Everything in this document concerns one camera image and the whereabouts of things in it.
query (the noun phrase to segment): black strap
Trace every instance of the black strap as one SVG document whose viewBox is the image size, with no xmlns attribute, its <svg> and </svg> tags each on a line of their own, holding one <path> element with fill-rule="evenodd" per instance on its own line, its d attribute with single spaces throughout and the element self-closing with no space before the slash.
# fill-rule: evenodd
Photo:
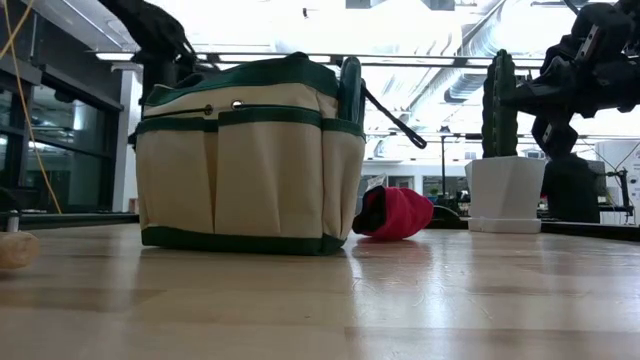
<svg viewBox="0 0 640 360">
<path fill-rule="evenodd" d="M 362 92 L 364 93 L 364 96 L 367 99 L 369 99 L 369 101 L 371 101 L 373 106 L 375 106 L 378 109 L 378 111 L 380 111 L 386 117 L 388 117 L 389 120 L 393 121 L 393 123 L 398 128 L 400 128 L 400 130 L 402 130 L 402 132 L 405 133 L 405 135 L 407 135 L 407 137 L 409 138 L 409 140 L 411 140 L 413 145 L 415 145 L 419 149 L 424 149 L 427 147 L 427 142 L 420 135 L 416 134 L 415 131 L 413 131 L 410 127 L 405 125 L 397 117 L 393 116 L 393 114 L 389 110 L 387 110 L 384 106 L 382 106 L 382 104 L 378 102 L 378 100 L 369 92 L 367 87 L 364 85 L 362 85 Z"/>
</svg>

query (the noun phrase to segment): tool bag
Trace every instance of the tool bag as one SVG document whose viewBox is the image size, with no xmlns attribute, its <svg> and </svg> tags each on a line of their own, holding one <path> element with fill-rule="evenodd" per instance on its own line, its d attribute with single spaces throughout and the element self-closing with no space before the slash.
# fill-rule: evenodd
<svg viewBox="0 0 640 360">
<path fill-rule="evenodd" d="M 339 80 L 295 53 L 184 83 L 157 85 L 135 132 L 143 244 L 338 250 L 355 216 L 365 97 L 373 99 L 357 58 L 344 61 Z"/>
</svg>

